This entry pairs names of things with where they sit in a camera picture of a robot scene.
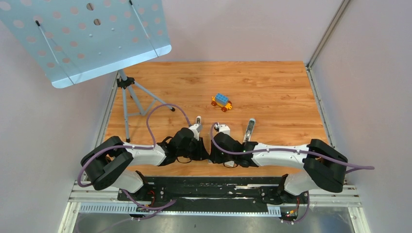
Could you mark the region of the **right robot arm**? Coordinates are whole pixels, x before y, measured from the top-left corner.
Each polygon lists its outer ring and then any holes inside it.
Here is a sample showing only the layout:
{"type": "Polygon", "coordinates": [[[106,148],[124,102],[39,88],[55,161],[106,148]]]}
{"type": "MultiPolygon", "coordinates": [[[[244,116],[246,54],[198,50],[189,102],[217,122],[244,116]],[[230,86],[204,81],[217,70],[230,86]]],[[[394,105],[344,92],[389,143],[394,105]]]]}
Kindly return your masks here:
{"type": "Polygon", "coordinates": [[[284,166],[299,169],[281,177],[275,195],[282,202],[313,189],[340,193],[347,158],[319,139],[298,146],[273,146],[255,141],[240,143],[228,133],[211,138],[210,159],[214,163],[233,162],[241,167],[284,166]]]}

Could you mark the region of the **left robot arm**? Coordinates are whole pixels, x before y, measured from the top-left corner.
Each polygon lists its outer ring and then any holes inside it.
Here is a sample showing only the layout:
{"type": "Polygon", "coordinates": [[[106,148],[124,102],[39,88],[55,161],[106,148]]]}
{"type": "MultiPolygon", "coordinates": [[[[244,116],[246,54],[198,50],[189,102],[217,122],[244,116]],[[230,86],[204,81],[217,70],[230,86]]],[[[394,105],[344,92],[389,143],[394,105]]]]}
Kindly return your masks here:
{"type": "Polygon", "coordinates": [[[194,127],[182,128],[154,146],[130,144],[112,136],[82,158],[81,173],[89,177],[90,185],[97,191],[112,186],[130,192],[136,200],[144,200],[149,188],[144,184],[143,176],[127,168],[166,166],[179,157],[192,161],[209,158],[203,138],[194,127]]]}

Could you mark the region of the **white staple box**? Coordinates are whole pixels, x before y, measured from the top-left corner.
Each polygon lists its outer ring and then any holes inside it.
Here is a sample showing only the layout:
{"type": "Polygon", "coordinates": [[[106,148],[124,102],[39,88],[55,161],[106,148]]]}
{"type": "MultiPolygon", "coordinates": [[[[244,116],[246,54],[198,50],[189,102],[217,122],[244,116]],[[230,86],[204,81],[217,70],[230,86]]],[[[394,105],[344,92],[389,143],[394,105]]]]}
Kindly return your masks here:
{"type": "Polygon", "coordinates": [[[234,168],[236,167],[236,164],[234,161],[227,161],[223,163],[223,166],[226,168],[234,168]]]}

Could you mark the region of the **grey white stapler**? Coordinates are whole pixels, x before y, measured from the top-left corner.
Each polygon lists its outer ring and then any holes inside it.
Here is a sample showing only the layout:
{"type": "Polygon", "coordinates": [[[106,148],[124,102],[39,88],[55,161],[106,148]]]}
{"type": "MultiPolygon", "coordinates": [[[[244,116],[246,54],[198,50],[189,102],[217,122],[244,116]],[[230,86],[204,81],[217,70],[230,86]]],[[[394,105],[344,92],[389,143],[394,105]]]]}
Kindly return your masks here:
{"type": "Polygon", "coordinates": [[[254,118],[249,119],[248,125],[246,127],[246,131],[244,134],[243,142],[248,142],[251,139],[254,127],[255,127],[256,120],[254,118]]]}

